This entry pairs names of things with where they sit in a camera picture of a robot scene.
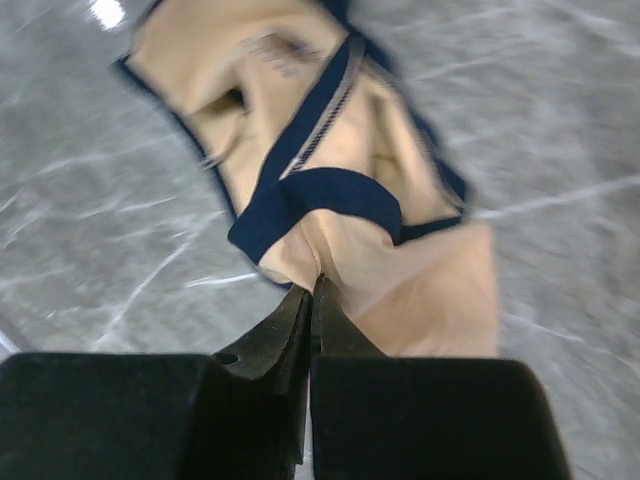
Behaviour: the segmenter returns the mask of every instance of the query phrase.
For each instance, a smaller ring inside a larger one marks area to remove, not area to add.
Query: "black object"
[[[10,358],[0,479],[289,480],[309,368],[317,480],[570,479],[527,367],[388,358],[324,278],[213,358]]]

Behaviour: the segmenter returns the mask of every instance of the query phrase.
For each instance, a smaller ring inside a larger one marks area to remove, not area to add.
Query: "beige garment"
[[[318,3],[165,0],[138,30],[126,67],[195,133],[242,219],[262,198],[254,191],[265,158],[306,112],[305,96],[341,52],[348,62],[335,94],[272,184],[337,167],[371,179],[399,207],[404,225],[458,215],[462,200],[443,185],[392,76]],[[341,194],[359,195],[351,184],[340,185]],[[336,194],[332,184],[323,186]],[[300,206],[310,189],[282,195]],[[375,205],[371,218],[324,204],[309,208],[254,261],[273,280],[309,290],[326,274],[345,313],[388,354],[495,355],[490,228],[463,222],[400,244],[372,220]],[[256,239],[262,235],[256,224]]]

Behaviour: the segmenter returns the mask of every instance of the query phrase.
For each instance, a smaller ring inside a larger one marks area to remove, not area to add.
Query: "crumpled garment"
[[[228,238],[271,280],[336,284],[396,356],[494,356],[491,229],[347,2],[164,0],[120,65],[219,181]]]

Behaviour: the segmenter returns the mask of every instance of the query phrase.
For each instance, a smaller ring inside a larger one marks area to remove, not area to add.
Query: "marble table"
[[[282,295],[109,68],[148,1],[0,0],[0,317],[33,348],[211,352]],[[640,6],[354,3],[477,186],[503,355],[547,387],[576,478],[638,478]]]

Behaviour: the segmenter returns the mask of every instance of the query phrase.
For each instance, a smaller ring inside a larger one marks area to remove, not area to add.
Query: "beige cloth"
[[[127,67],[195,132],[241,214],[265,157],[346,37],[309,0],[165,0],[139,28]],[[386,72],[357,39],[349,48],[350,91],[339,115],[306,163],[292,158],[281,178],[339,167],[390,192],[405,225],[457,215],[460,199],[442,185]],[[244,102],[229,94],[233,89]],[[394,245],[370,220],[315,209],[258,267],[309,290],[326,274],[345,313],[387,354],[496,354],[487,225],[466,222]]]

